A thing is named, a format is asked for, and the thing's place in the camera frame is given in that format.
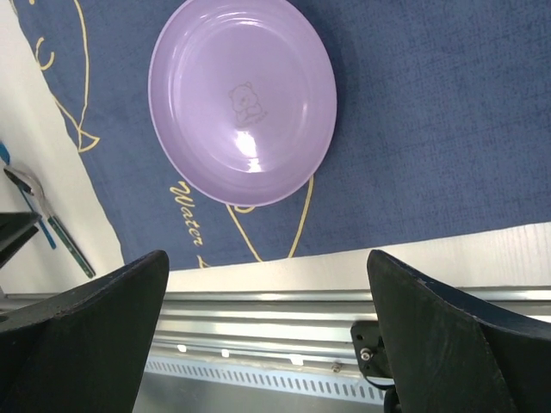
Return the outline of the purple plastic plate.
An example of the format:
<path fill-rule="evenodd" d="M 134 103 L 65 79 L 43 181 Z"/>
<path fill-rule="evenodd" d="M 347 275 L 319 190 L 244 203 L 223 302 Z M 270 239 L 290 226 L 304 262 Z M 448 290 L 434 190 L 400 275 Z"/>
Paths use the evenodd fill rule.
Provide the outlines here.
<path fill-rule="evenodd" d="M 325 46 L 287 1 L 187 1 L 153 50 L 148 101 L 174 168 L 207 197 L 261 207 L 321 165 L 337 119 Z"/>

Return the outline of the spoon with teal handle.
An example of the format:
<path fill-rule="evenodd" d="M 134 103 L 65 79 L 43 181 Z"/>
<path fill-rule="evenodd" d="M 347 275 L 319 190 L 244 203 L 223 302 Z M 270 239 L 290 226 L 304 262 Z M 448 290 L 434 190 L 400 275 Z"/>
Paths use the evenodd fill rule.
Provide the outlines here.
<path fill-rule="evenodd" d="M 60 241 L 71 253 L 71 256 L 75 259 L 86 276 L 89 279 L 94 278 L 96 276 L 95 270 L 84 256 L 84 253 L 77 246 L 77 243 L 72 238 L 70 232 L 68 232 L 57 214 L 54 212 L 49 201 L 46 199 L 46 195 L 40 181 L 32 174 L 25 173 L 14 168 L 13 166 L 5 166 L 3 170 L 5 175 L 18 188 L 22 189 L 25 193 L 32 195 L 38 201 L 40 210 L 44 213 L 46 221 L 53 228 Z"/>

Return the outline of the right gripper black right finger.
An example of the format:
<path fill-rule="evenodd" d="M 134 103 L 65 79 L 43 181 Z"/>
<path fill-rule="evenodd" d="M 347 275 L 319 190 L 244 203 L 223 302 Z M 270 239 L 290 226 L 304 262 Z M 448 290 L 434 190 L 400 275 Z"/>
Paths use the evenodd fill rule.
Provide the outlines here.
<path fill-rule="evenodd" d="M 382 250 L 367 273 L 397 412 L 548 412 L 550 325 L 430 278 Z"/>

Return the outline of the blue fish-pattern cloth placemat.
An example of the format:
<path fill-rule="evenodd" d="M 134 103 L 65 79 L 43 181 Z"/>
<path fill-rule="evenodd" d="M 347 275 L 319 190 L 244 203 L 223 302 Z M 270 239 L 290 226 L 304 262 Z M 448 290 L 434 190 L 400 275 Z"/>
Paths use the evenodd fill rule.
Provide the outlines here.
<path fill-rule="evenodd" d="M 190 185 L 152 123 L 158 36 L 187 1 L 16 1 L 17 21 L 126 261 L 268 262 L 546 223 L 547 1 L 287 1 L 325 46 L 337 119 L 267 206 Z"/>

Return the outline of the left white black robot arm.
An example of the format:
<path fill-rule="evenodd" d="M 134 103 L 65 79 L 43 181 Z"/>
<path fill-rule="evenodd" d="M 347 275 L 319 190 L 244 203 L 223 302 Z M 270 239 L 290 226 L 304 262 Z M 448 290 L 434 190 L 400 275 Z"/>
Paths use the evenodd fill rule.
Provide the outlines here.
<path fill-rule="evenodd" d="M 37 232 L 38 213 L 1 213 L 0 268 L 2 268 Z"/>

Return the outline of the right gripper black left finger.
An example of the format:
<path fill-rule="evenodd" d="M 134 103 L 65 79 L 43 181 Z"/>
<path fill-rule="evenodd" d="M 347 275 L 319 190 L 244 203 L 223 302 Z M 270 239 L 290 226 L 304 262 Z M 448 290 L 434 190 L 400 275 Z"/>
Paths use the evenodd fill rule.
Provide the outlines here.
<path fill-rule="evenodd" d="M 3 412 L 133 410 L 169 276 L 155 250 L 1 316 Z"/>

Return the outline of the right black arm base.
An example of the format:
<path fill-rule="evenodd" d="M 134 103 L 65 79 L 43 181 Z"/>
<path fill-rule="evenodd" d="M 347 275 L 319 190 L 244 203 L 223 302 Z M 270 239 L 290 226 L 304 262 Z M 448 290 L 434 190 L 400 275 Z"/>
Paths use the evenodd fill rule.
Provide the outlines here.
<path fill-rule="evenodd" d="M 362 376 L 375 388 L 394 387 L 387 352 L 377 321 L 355 321 L 350 328 L 356 362 Z"/>

